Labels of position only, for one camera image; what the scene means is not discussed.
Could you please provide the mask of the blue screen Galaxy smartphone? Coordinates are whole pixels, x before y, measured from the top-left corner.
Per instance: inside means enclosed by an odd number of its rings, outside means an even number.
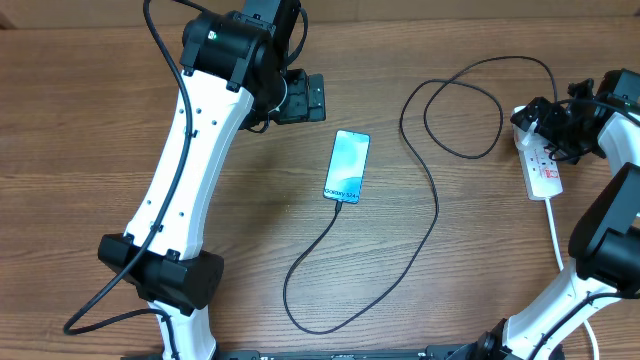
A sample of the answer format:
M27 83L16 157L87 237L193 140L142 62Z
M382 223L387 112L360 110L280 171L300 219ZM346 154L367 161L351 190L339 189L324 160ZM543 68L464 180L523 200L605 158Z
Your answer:
M370 148L368 134L338 130L334 139L323 196L357 204Z

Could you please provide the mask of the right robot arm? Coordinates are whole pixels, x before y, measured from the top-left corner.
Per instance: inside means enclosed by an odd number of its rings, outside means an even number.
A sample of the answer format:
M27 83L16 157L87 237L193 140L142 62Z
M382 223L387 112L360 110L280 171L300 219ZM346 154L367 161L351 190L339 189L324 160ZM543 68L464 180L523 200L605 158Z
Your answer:
M589 317L639 296L639 75L612 70L600 84L570 84L568 95L537 97L512 113L529 197L557 195L558 163L575 164L589 153L608 161L612 178L576 224L559 275L454 359L558 359L561 342Z

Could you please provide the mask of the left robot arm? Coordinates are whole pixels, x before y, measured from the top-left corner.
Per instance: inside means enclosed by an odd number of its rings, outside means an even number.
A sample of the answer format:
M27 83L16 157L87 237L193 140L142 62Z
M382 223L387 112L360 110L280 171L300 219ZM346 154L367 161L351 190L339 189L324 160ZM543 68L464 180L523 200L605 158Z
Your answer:
M235 135L322 121L321 75L294 67L297 1L249 1L202 11L182 35L180 91L143 203L124 232L105 235L99 259L132 284L159 323L165 359L211 359L208 306L224 261L203 247L214 189Z

